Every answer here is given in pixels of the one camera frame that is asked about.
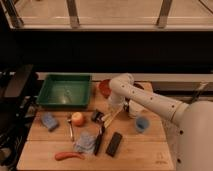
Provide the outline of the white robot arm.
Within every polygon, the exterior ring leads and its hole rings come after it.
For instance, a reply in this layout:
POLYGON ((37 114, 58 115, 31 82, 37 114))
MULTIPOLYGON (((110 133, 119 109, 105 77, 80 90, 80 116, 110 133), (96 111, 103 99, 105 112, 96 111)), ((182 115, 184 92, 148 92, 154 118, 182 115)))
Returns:
POLYGON ((179 128, 176 171, 213 171, 213 102, 184 103, 138 89, 134 77, 124 73, 110 80, 109 103, 135 101, 179 128))

